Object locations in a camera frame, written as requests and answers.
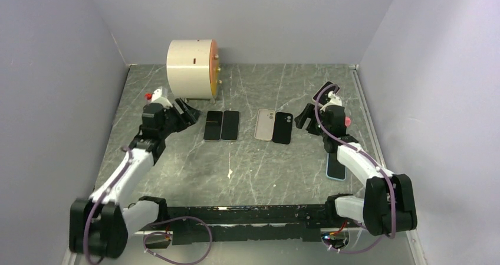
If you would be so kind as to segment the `black phone case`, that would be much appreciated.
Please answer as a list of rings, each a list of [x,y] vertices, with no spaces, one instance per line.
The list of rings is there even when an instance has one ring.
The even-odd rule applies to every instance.
[[[276,112],[272,142],[288,145],[291,143],[293,115],[291,113]]]

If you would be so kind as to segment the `black smartphone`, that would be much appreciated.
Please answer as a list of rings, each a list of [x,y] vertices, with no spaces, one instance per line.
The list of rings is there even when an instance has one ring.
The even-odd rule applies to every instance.
[[[236,141],[239,134],[240,112],[226,110],[223,112],[221,139]]]

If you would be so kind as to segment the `beige phone case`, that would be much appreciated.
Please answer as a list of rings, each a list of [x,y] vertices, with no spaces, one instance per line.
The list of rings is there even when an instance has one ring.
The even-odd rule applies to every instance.
[[[256,117],[254,138],[263,141],[271,141],[275,123],[275,111],[259,109]]]

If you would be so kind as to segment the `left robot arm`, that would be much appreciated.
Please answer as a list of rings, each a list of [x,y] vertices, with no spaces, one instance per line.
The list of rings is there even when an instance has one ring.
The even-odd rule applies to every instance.
[[[69,249],[83,254],[90,264],[116,259],[130,236],[149,225],[155,230],[169,221],[164,198],[145,196],[132,207],[122,205],[143,176],[166,149],[166,138],[197,123],[200,110],[180,98],[150,102],[143,107],[142,123],[125,156],[101,187],[88,198],[77,198],[70,207]]]

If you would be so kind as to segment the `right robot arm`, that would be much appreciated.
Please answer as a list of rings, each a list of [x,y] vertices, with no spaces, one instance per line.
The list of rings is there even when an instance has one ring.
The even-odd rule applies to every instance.
[[[324,219],[333,227],[346,219],[362,223],[373,236],[393,236],[417,227],[413,185],[406,174],[395,174],[382,167],[348,134],[345,108],[336,104],[317,107],[312,103],[294,120],[297,128],[306,128],[321,136],[325,151],[349,170],[364,186],[363,198],[353,194],[328,197]]]

